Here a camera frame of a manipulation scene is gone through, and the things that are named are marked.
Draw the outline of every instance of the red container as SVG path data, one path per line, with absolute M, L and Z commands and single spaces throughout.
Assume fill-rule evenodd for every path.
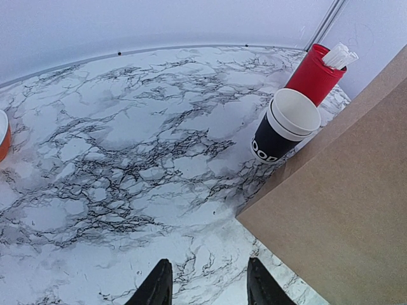
M 316 106 L 322 103 L 347 70 L 346 67 L 342 70 L 327 67 L 322 58 L 328 52 L 328 48 L 313 44 L 286 84 L 286 88 L 301 92 Z
M 7 114 L 3 110 L 0 110 L 0 161 L 6 157 L 10 142 L 11 131 Z

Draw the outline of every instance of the white straw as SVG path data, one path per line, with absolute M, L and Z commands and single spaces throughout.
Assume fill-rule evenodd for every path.
M 329 51 L 322 60 L 328 67 L 341 70 L 348 64 L 359 59 L 355 52 L 349 52 L 347 46 L 338 43 L 331 51 Z

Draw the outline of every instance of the cup rim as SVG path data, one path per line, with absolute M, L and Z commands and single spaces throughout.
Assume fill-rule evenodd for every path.
M 0 109 L 0 124 L 2 124 L 2 122 L 5 122 L 5 124 L 4 124 L 5 129 L 4 129 L 4 134 L 0 134 L 0 145 L 3 144 L 3 142 L 7 136 L 8 124 L 9 124 L 7 114 L 3 110 Z
M 280 92 L 292 92 L 302 98 L 304 103 L 307 103 L 307 107 L 311 107 L 312 111 L 314 111 L 318 116 L 318 121 L 315 121 L 315 126 L 313 128 L 304 128 L 298 126 L 296 123 L 292 122 L 286 115 L 280 110 L 279 108 L 279 100 L 276 98 L 278 97 Z M 270 101 L 269 108 L 271 108 L 273 115 L 275 116 L 276 120 L 279 122 L 281 126 L 287 129 L 289 132 L 297 134 L 297 135 L 309 135 L 312 132 L 316 131 L 321 126 L 321 114 L 318 111 L 317 106 L 304 94 L 301 92 L 290 89 L 290 88 L 281 88 L 277 90 L 274 94 L 272 100 Z
M 301 142 L 302 140 L 311 136 L 312 133 L 308 135 L 298 135 L 296 133 L 290 132 L 287 128 L 284 128 L 276 119 L 274 113 L 272 112 L 271 107 L 268 107 L 266 111 L 267 121 L 270 126 L 277 132 L 281 137 L 290 140 L 292 142 Z

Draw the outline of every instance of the paper cup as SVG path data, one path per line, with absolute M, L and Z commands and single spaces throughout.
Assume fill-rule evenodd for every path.
M 251 142 L 253 155 L 258 161 L 266 164 L 273 164 L 278 161 L 302 140 L 308 138 L 310 134 L 321 125 L 319 111 L 311 103 L 313 107 L 305 106 L 304 109 L 313 109 L 314 111 L 304 111 L 302 114 L 296 112 L 295 108 L 283 107 L 283 111 L 279 108 L 277 110 L 277 117 L 282 120 L 283 126 L 280 121 L 277 120 L 273 111 L 274 108 L 272 106 L 275 101 L 275 99 L 272 100 L 269 107 L 267 107 L 266 114 L 261 120 Z M 306 104 L 309 102 L 309 99 L 307 99 L 306 101 L 298 102 L 298 104 Z
M 11 129 L 7 114 L 3 110 L 0 110 L 0 161 L 6 157 L 10 143 Z
M 297 135 L 310 135 L 321 125 L 321 116 L 314 103 L 293 89 L 277 91 L 271 108 L 280 125 Z

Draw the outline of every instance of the white paper cup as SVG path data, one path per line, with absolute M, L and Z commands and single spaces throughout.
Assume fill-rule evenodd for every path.
M 272 103 L 273 101 L 270 102 L 271 104 L 267 107 L 266 111 L 266 116 L 268 123 L 270 126 L 275 130 L 279 135 L 284 137 L 287 140 L 293 141 L 293 142 L 301 142 L 303 139 L 309 137 L 311 133 L 308 133 L 306 135 L 299 135 L 297 133 L 293 133 L 289 131 L 287 128 L 283 127 L 280 122 L 277 121 L 277 118 L 274 115 L 274 112 L 272 111 Z
M 321 125 L 321 115 L 314 103 L 293 89 L 278 90 L 271 111 L 282 127 L 296 135 L 310 135 Z

